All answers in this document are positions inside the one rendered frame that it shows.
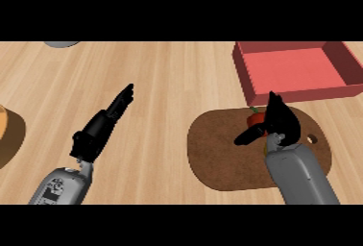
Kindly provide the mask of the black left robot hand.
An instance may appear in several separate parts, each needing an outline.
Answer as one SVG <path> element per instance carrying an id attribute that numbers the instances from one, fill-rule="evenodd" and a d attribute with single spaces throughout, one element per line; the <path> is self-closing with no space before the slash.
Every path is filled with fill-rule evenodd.
<path id="1" fill-rule="evenodd" d="M 107 109 L 97 112 L 84 129 L 73 134 L 70 157 L 85 162 L 95 160 L 131 101 L 132 84 L 128 84 Z"/>

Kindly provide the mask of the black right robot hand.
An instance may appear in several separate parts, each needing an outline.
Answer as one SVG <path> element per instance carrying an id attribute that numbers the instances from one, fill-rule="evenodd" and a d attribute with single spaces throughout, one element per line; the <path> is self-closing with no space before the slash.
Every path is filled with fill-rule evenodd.
<path id="1" fill-rule="evenodd" d="M 234 145 L 247 145 L 264 134 L 284 135 L 278 146 L 295 144 L 301 138 L 298 117 L 281 101 L 281 97 L 270 92 L 267 110 L 261 122 L 253 123 L 234 139 Z"/>

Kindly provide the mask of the red bell pepper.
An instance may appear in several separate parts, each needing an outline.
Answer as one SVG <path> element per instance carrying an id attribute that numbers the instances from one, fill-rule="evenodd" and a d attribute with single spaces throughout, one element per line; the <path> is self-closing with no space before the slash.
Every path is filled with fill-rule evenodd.
<path id="1" fill-rule="evenodd" d="M 258 111 L 255 107 L 249 108 L 252 110 L 252 114 L 246 117 L 246 126 L 249 130 L 253 130 L 261 136 L 267 135 L 264 119 L 265 114 Z"/>

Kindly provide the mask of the brown wooden cutting board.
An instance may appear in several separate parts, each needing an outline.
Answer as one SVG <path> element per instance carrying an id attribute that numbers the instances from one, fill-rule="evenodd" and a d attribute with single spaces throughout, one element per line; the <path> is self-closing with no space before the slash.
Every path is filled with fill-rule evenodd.
<path id="1" fill-rule="evenodd" d="M 218 191 L 275 187 L 265 166 L 261 137 L 236 146 L 234 139 L 246 130 L 249 108 L 205 112 L 187 134 L 187 157 L 199 181 Z"/>

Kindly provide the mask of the red cardboard box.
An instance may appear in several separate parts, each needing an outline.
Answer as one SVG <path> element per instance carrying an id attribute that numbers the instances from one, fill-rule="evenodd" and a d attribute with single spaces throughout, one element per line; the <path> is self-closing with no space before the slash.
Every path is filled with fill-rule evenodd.
<path id="1" fill-rule="evenodd" d="M 363 63 L 342 41 L 237 41 L 233 60 L 247 106 L 264 106 L 270 91 L 284 103 L 363 92 Z"/>

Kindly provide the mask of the grey round object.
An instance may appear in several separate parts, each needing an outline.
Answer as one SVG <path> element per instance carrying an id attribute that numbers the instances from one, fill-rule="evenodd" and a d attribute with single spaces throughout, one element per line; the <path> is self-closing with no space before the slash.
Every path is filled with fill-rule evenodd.
<path id="1" fill-rule="evenodd" d="M 79 41 L 44 41 L 44 43 L 53 48 L 66 48 L 79 43 Z"/>

